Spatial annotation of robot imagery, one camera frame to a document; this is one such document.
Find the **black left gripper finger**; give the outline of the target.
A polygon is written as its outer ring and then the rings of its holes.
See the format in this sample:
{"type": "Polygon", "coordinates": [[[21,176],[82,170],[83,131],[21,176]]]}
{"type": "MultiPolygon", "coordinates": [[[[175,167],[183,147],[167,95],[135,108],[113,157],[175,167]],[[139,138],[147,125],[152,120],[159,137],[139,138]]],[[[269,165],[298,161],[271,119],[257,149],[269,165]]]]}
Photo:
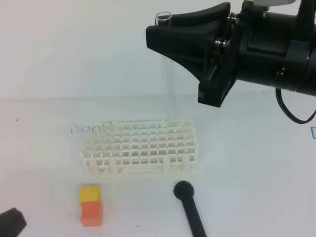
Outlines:
{"type": "Polygon", "coordinates": [[[0,237],[17,237],[27,226],[27,222],[16,208],[0,214],[0,237]]]}

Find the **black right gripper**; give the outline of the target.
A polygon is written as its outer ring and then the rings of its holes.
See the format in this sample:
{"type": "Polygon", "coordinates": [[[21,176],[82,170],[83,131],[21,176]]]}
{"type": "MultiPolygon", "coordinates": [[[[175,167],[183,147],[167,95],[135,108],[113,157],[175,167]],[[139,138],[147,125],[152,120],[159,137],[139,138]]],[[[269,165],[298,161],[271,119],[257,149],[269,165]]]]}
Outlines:
{"type": "Polygon", "coordinates": [[[146,28],[147,48],[188,70],[198,102],[221,107],[236,80],[277,89],[308,87],[308,2],[297,15],[269,12],[275,1],[228,2],[197,12],[158,16],[146,28]]]}

